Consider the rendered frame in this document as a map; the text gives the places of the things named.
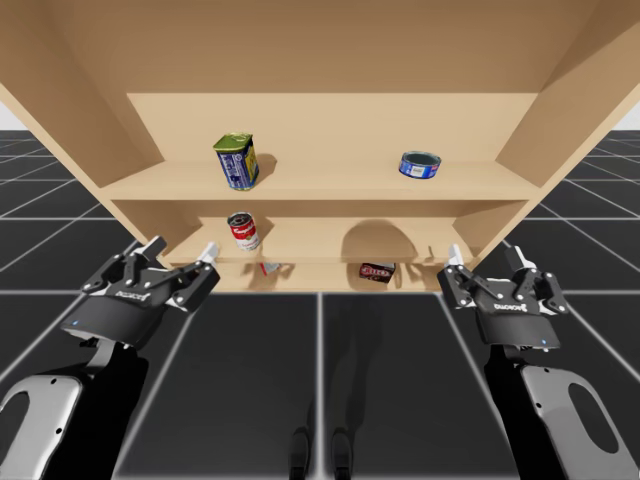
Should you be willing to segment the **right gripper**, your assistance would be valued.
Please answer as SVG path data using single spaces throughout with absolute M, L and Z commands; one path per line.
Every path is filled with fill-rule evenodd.
M 559 315 L 569 311 L 554 274 L 541 271 L 524 257 L 518 246 L 510 246 L 505 256 L 514 272 L 511 281 L 515 289 L 500 288 L 494 297 L 488 281 L 464 265 L 457 244 L 449 247 L 448 255 L 437 274 L 445 303 L 453 309 L 476 305 L 476 321 L 485 344 L 558 348 L 558 337 L 550 321 L 541 314 Z

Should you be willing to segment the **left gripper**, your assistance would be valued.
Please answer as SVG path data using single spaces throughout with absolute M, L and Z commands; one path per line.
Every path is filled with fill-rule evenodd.
M 66 333 L 143 348 L 159 327 L 168 307 L 195 312 L 220 281 L 218 246 L 210 242 L 198 259 L 173 270 L 149 267 L 166 248 L 156 235 L 147 244 L 110 257 L 81 287 L 95 293 L 124 281 L 132 292 L 91 295 L 61 324 Z

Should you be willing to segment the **red and white can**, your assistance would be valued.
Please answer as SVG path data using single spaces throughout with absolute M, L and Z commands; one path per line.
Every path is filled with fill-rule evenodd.
M 258 230 L 250 213 L 235 212 L 228 217 L 227 224 L 239 249 L 252 251 L 260 245 Z

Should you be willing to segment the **green and blue rectangular can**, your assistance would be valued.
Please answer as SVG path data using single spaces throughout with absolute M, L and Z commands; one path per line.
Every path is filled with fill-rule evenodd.
M 259 166 L 251 133 L 225 134 L 214 144 L 213 149 L 231 189 L 246 191 L 254 187 Z

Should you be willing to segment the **blue flat can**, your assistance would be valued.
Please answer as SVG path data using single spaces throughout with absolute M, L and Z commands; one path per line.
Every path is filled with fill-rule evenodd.
M 399 164 L 399 172 L 414 179 L 433 178 L 441 165 L 441 158 L 422 151 L 405 152 Z

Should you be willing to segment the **pale wooden shelf unit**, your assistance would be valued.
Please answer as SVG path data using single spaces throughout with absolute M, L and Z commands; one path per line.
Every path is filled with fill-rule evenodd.
M 640 103 L 640 0 L 0 0 L 0 102 L 167 267 L 215 242 L 227 291 L 374 291 L 372 261 L 434 291 Z

